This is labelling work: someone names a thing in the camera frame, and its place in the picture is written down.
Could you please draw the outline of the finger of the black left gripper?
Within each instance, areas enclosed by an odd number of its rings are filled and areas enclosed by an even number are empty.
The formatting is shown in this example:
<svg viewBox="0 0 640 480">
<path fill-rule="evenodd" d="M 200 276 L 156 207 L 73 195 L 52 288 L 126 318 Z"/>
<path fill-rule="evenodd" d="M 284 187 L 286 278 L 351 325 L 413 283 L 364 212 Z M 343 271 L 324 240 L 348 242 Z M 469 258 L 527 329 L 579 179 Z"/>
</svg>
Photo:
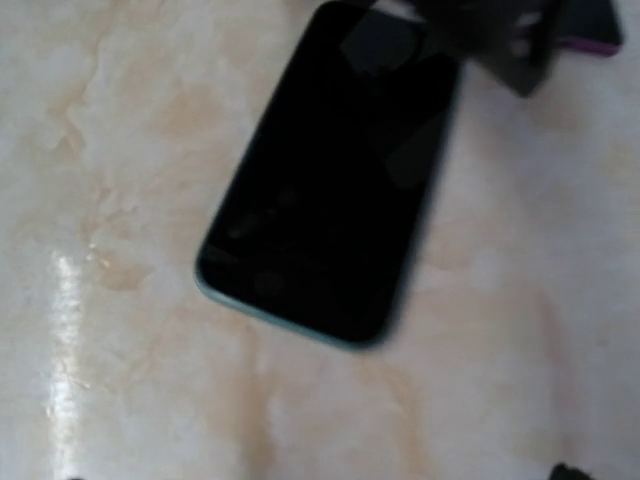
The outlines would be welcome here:
<svg viewBox="0 0 640 480">
<path fill-rule="evenodd" d="M 572 1 L 410 1 L 441 45 L 522 97 L 546 79 Z"/>
</svg>

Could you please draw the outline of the black smartphone with teal edge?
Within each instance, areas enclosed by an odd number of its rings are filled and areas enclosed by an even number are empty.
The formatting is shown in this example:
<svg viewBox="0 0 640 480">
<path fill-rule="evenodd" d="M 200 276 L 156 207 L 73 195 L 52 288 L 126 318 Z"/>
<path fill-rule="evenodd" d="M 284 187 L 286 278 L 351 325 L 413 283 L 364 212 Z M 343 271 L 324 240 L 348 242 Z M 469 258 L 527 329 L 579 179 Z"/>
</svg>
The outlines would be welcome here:
<svg viewBox="0 0 640 480">
<path fill-rule="evenodd" d="M 345 348 L 383 339 L 439 175 L 460 74 L 425 25 L 322 4 L 198 252 L 203 293 Z"/>
</svg>

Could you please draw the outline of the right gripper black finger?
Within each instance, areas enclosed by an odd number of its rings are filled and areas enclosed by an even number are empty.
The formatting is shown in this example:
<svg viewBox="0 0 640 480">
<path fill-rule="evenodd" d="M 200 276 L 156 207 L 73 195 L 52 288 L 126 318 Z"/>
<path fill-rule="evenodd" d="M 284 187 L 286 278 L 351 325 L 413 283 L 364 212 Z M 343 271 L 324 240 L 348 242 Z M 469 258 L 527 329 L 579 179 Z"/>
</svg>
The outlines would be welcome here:
<svg viewBox="0 0 640 480">
<path fill-rule="evenodd" d="M 557 464 L 551 470 L 549 480 L 593 480 L 593 478 L 578 468 Z"/>
</svg>

